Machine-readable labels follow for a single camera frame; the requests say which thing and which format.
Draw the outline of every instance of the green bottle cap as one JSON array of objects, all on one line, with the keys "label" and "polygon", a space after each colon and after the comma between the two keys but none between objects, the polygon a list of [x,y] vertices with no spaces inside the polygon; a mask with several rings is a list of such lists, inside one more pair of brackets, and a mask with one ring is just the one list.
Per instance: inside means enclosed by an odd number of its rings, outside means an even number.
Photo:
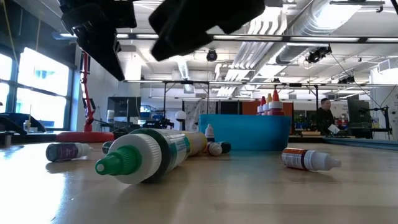
[{"label": "green bottle cap", "polygon": [[129,175],[137,171],[142,164],[142,156],[134,146],[122,146],[106,155],[95,164],[99,175]]}]

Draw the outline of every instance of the bottle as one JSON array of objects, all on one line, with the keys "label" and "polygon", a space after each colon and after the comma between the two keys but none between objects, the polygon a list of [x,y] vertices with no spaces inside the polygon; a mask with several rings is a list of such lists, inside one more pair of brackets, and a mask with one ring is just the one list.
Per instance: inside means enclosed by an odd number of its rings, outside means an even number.
[{"label": "bottle", "polygon": [[221,148],[223,149],[223,153],[229,153],[232,149],[232,146],[229,142],[219,142]]},{"label": "bottle", "polygon": [[207,124],[207,128],[206,128],[206,131],[205,131],[205,136],[206,136],[208,142],[215,142],[214,129],[211,126],[211,124]]},{"label": "bottle", "polygon": [[103,154],[107,155],[107,153],[109,151],[109,148],[111,147],[112,143],[113,143],[113,141],[107,141],[106,143],[104,143],[102,145],[102,153]]},{"label": "bottle", "polygon": [[24,122],[24,131],[28,132],[29,131],[29,127],[30,127],[30,122],[29,122],[29,120],[26,120]]},{"label": "bottle", "polygon": [[264,110],[264,113],[263,113],[263,115],[268,115],[268,112],[269,112],[269,103],[270,102],[272,102],[272,96],[271,96],[271,94],[270,93],[268,93],[268,96],[267,96],[267,103],[264,105],[264,107],[263,107],[263,110]]},{"label": "bottle", "polygon": [[264,105],[267,103],[266,101],[266,97],[262,96],[261,97],[261,104],[260,104],[260,114],[259,115],[263,115],[264,114]]},{"label": "bottle", "polygon": [[189,155],[190,141],[176,130],[141,128],[115,140],[95,169],[125,184],[158,182]]},{"label": "bottle", "polygon": [[274,95],[272,96],[272,102],[269,103],[268,115],[285,115],[282,111],[283,103],[279,101],[278,91],[274,90]]},{"label": "bottle", "polygon": [[219,156],[223,153],[223,148],[217,142],[209,142],[207,144],[207,151],[212,156]]},{"label": "bottle", "polygon": [[55,143],[47,146],[45,156],[50,162],[63,162],[87,156],[92,149],[82,143]]},{"label": "bottle", "polygon": [[339,160],[327,153],[293,148],[282,151],[282,163],[287,167],[311,171],[329,171],[333,167],[341,166]]},{"label": "bottle", "polygon": [[203,133],[182,131],[190,143],[189,156],[200,155],[206,148],[207,138]]}]

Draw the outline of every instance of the blue plastic container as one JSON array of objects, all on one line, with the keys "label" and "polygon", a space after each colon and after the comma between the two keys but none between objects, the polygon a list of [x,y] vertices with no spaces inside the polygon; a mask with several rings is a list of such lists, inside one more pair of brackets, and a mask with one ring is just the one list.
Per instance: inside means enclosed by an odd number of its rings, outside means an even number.
[{"label": "blue plastic container", "polygon": [[211,124],[217,142],[231,143],[234,151],[283,151],[289,140],[290,116],[203,114],[199,129]]}]

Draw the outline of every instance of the workbench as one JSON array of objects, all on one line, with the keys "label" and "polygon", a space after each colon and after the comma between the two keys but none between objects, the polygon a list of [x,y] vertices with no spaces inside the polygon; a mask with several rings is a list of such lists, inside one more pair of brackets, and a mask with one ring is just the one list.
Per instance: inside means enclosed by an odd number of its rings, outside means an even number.
[{"label": "workbench", "polygon": [[0,223],[397,223],[398,152],[289,144],[341,160],[329,172],[281,164],[280,152],[190,157],[159,184],[100,176],[103,157],[46,160],[48,144],[0,149]]}]

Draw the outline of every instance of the man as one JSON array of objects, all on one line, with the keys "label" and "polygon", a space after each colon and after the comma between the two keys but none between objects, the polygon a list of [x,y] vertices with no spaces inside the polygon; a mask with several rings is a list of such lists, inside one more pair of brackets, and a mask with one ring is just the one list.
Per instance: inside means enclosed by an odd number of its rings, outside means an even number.
[{"label": "man", "polygon": [[324,98],[321,100],[321,107],[317,111],[317,129],[323,135],[330,134],[328,130],[331,124],[335,124],[335,118],[330,111],[330,100]]}]

